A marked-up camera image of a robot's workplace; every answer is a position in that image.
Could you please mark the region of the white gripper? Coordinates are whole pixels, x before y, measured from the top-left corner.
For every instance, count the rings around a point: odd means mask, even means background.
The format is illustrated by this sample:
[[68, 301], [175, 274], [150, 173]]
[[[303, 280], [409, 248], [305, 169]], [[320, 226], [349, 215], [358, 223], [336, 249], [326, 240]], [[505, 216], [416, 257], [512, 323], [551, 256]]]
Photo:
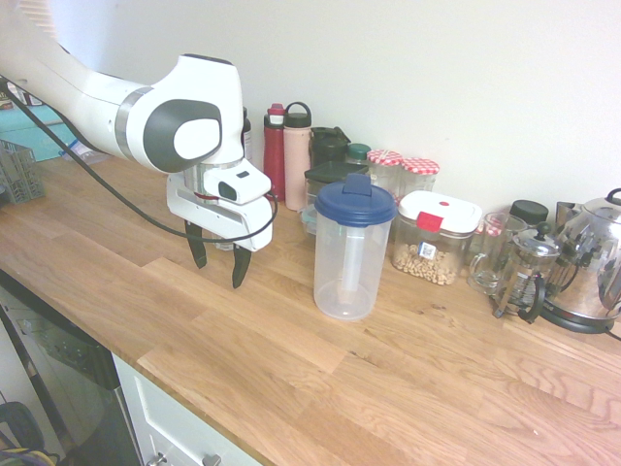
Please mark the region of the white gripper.
[[183, 175], [178, 173], [168, 176], [167, 205], [172, 214], [185, 220], [186, 240], [198, 268], [208, 263], [203, 229], [228, 242], [236, 238], [232, 272], [234, 288], [239, 288], [245, 279], [251, 252], [265, 248], [273, 238], [270, 223], [273, 211], [264, 196], [243, 205], [224, 199], [208, 201], [186, 187]]

